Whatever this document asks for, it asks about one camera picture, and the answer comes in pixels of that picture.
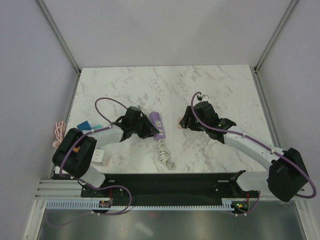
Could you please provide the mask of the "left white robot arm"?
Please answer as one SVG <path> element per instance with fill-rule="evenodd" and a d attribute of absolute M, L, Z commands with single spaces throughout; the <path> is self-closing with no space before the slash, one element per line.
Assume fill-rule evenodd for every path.
<path fill-rule="evenodd" d="M 55 151 L 52 162 L 59 167 L 61 177 L 72 177 L 92 187 L 99 197 L 106 196 L 110 185 L 106 176 L 91 165 L 96 149 L 120 143 L 136 134 L 139 138 L 153 137 L 160 131 L 137 107 L 130 106 L 125 115 L 109 126 L 80 131 L 71 128 Z"/>

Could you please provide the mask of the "purple power strip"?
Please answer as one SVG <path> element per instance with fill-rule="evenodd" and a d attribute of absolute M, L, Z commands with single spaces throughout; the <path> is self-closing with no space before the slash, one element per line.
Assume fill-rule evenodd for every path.
<path fill-rule="evenodd" d="M 166 135 L 165 135 L 165 130 L 164 130 L 164 125 L 162 122 L 162 118 L 159 112 L 152 111 L 149 116 L 148 116 L 150 122 L 152 125 L 158 130 L 158 133 L 154 135 L 154 138 L 158 140 L 164 140 Z"/>

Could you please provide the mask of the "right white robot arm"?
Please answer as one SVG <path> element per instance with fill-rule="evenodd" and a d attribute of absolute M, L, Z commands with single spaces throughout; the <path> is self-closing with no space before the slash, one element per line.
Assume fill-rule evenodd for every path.
<path fill-rule="evenodd" d="M 247 134 L 228 118 L 220 118 L 208 101 L 187 106 L 179 122 L 183 129 L 205 132 L 211 139 L 244 153 L 265 170 L 241 170 L 229 191 L 235 197 L 248 191 L 270 192 L 283 202 L 289 202 L 307 184 L 308 173 L 299 151 L 284 150 Z"/>

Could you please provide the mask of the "blue cube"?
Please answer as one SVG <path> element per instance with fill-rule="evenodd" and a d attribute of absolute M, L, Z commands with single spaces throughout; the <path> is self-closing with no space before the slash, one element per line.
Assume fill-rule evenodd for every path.
<path fill-rule="evenodd" d="M 92 129 L 90 123 L 87 120 L 78 124 L 76 128 L 80 131 L 89 131 Z"/>

